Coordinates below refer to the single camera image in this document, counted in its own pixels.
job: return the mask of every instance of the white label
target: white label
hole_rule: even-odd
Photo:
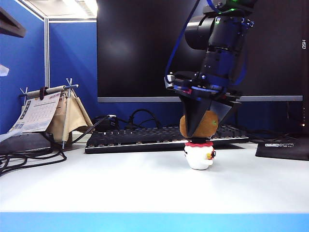
[[[294,144],[265,144],[268,147],[294,147]]]
[[[303,49],[306,49],[306,48],[307,48],[306,40],[303,40],[303,42],[302,42],[302,48],[303,48]]]
[[[60,92],[46,95],[43,100],[40,98],[27,100],[25,109],[10,131],[16,129],[22,129],[22,132],[45,131],[53,119],[59,98]]]

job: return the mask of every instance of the white desk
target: white desk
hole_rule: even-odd
[[[217,150],[191,169],[181,151],[84,154],[0,178],[2,212],[308,213],[309,161],[255,157],[257,145]]]

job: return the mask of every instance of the ceiling light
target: ceiling light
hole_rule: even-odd
[[[95,0],[63,0],[82,18],[97,17],[98,6]]]

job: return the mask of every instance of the paper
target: paper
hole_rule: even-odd
[[[7,76],[9,73],[9,70],[10,70],[9,68],[0,64],[0,76]]]
[[[39,98],[27,100],[24,110],[10,131],[45,131],[55,114],[59,98],[60,92],[46,95],[43,100]]]

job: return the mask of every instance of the metal frame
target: metal frame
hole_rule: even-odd
[[[34,9],[32,7],[30,7],[29,5],[25,4],[22,0],[15,0],[18,4],[20,4],[21,6],[23,6],[26,10],[28,10],[30,13],[32,13],[33,15],[35,15],[36,17],[38,17],[40,20],[44,20],[45,17],[47,17],[46,15],[43,14],[43,12],[38,11],[37,9]]]
[[[45,86],[50,87],[50,63],[49,63],[49,19],[44,19],[44,69]]]
[[[303,101],[303,131],[309,134],[309,2],[308,0],[302,0],[302,90],[306,96]]]
[[[95,19],[80,19],[80,18],[49,19],[49,23],[96,23],[96,22],[97,21]]]
[[[242,96],[237,102],[302,102],[303,96]],[[181,102],[179,97],[98,97],[98,102]]]

